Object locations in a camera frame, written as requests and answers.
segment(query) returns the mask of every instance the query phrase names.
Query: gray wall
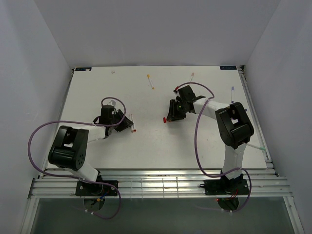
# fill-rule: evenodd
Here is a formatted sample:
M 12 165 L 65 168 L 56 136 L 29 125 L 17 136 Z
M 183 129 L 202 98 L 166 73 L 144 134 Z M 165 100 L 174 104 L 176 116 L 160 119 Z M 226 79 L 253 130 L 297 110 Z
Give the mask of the gray wall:
M 312 233 L 312 2 L 282 0 L 246 65 L 273 163 Z
M 280 0 L 35 0 L 69 65 L 246 64 Z
M 71 70 L 33 0 L 0 0 L 0 233 L 18 233 L 32 177 L 27 141 L 58 117 Z M 33 143 L 42 165 L 52 128 Z

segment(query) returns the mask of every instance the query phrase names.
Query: marker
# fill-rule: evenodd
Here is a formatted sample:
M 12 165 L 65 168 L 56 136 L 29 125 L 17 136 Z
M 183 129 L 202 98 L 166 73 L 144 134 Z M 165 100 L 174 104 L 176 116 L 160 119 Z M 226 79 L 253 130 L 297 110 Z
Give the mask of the marker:
M 150 82 L 151 88 L 155 89 L 155 87 L 153 86 L 150 74 L 147 74 L 147 78 L 148 78 L 148 81 Z
M 132 132 L 132 133 L 135 133 L 137 130 L 136 130 L 136 127 L 135 127 L 135 123 L 133 122 L 133 116 L 132 116 L 132 114 L 129 115 L 129 119 L 130 119 L 131 122 L 133 123 L 133 125 L 130 127 L 131 132 Z
M 232 86 L 232 91 L 231 91 L 231 103 L 234 103 L 234 86 Z
M 259 146 L 256 146 L 256 145 L 253 145 L 253 144 L 250 144 L 250 143 L 247 143 L 246 145 L 266 152 L 266 149 L 263 148 L 263 147 L 259 147 Z
M 190 77 L 190 81 L 189 81 L 189 82 L 192 81 L 193 77 L 194 77 L 194 72 L 191 74 L 191 77 Z

